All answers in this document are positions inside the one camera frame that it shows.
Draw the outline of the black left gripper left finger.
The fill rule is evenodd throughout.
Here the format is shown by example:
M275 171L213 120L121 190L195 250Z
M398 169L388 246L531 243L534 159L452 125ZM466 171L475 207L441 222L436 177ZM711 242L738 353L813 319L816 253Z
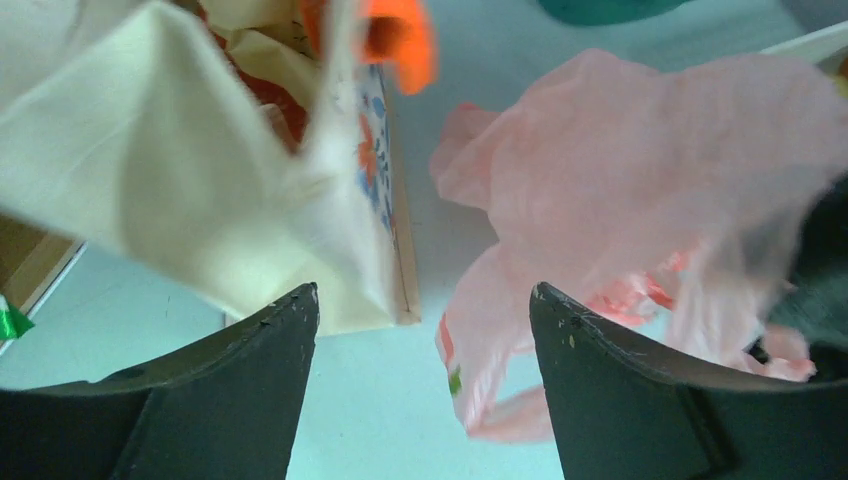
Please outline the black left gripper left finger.
M5 479L282 479L319 326L298 286L103 380L1 394Z

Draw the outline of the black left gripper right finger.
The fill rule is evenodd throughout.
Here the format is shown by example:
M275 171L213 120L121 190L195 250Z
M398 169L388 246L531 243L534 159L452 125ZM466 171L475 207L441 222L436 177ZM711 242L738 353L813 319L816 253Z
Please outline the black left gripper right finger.
M568 479L843 479L847 384L795 383L689 356L547 283L530 322Z

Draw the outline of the pink plastic bag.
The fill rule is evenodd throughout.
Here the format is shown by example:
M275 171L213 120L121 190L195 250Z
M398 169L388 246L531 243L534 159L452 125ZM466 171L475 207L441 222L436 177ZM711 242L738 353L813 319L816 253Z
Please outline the pink plastic bag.
M458 107L430 172L498 238L436 337L467 434L552 436L541 388L498 396L510 360L533 350L540 282L622 326L660 325L662 343L694 357L810 379L813 334L765 315L789 291L802 219L846 171L846 99L786 56L661 73L588 50L503 112Z

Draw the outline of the beige floral tote bag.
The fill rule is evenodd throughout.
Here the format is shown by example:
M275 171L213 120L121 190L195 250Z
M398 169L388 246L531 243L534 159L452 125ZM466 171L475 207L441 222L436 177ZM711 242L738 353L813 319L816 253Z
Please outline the beige floral tote bag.
M297 1L319 65L290 151L200 1L1 5L1 210L244 318L319 287L323 335L421 318L384 77L436 76L421 1Z

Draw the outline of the red orange chip bag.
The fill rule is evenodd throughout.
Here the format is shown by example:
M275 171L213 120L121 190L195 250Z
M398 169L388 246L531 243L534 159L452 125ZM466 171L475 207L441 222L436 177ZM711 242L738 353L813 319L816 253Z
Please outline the red orange chip bag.
M319 65L297 1L200 1L196 14L290 151L300 146Z

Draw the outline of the green white snack bag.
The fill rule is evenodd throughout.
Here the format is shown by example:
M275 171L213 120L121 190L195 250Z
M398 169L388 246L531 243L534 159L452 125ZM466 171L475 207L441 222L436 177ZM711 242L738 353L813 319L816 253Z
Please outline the green white snack bag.
M34 323L5 296L0 295L0 340L13 341L21 338L34 327Z

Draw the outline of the teal plastic tray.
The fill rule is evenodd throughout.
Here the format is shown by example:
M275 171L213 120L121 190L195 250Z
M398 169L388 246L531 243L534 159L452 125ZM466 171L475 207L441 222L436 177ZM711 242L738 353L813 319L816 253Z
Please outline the teal plastic tray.
M598 27L652 18L688 0L538 0L551 18L570 26Z

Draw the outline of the white plastic basket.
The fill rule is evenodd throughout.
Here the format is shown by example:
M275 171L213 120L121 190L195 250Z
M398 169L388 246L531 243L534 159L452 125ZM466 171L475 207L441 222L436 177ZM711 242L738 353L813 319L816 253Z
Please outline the white plastic basket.
M818 66L827 74L837 74L847 59L847 21L801 37L773 45L763 54L800 58Z

